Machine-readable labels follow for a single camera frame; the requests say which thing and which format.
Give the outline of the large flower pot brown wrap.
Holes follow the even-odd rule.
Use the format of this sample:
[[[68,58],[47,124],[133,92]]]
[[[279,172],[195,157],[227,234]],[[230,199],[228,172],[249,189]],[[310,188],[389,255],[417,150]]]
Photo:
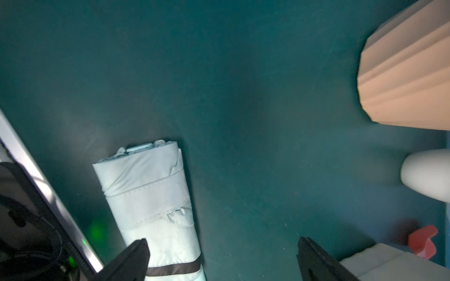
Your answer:
[[[450,128],[450,3],[417,1],[367,39],[357,75],[373,122]]]

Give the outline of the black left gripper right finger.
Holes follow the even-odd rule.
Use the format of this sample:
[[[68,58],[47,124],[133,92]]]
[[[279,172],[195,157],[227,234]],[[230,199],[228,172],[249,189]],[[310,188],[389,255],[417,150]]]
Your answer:
[[[303,281],[358,281],[358,278],[309,237],[298,242],[298,264]]]

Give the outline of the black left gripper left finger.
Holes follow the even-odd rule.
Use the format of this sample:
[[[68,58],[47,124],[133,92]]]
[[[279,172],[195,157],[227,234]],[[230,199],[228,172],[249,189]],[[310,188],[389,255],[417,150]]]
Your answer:
[[[135,240],[90,281],[143,281],[150,256],[146,239]]]

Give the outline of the beige plastic storage box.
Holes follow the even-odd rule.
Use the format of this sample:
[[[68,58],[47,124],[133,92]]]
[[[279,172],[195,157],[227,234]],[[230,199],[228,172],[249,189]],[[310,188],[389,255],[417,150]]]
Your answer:
[[[450,270],[386,244],[376,244],[341,261],[360,281],[448,281]]]

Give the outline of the pink small block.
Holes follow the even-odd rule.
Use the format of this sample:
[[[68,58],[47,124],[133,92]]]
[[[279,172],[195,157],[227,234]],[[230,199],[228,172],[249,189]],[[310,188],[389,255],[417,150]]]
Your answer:
[[[414,255],[430,260],[437,253],[437,248],[431,240],[437,234],[438,230],[433,225],[420,228],[408,236],[408,246]]]

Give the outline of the aluminium front rail frame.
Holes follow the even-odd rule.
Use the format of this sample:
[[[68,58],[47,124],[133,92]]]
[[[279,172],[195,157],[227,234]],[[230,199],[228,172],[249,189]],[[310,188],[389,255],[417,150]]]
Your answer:
[[[28,177],[32,186],[31,195],[37,197],[36,206],[49,212],[56,219],[58,227],[69,239],[69,252],[83,273],[90,277],[100,272],[104,267],[102,261],[3,112],[1,113],[1,162],[18,165]]]

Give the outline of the small white pot pink flowers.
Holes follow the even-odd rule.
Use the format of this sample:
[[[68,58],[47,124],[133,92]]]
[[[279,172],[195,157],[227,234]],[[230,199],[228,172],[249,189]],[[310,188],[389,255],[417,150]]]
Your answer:
[[[450,202],[450,151],[436,149],[409,155],[400,171],[411,190],[445,203]]]

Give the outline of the mint green umbrella front left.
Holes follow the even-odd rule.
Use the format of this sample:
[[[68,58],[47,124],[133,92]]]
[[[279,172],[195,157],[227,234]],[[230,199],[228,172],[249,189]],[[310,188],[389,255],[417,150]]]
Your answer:
[[[119,148],[93,168],[125,244],[147,241],[146,280],[206,279],[177,142]]]

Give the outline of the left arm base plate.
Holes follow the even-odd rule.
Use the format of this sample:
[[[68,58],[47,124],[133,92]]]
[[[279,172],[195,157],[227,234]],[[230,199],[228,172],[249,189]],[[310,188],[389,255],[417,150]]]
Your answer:
[[[1,163],[1,280],[79,281],[95,275],[20,165]]]

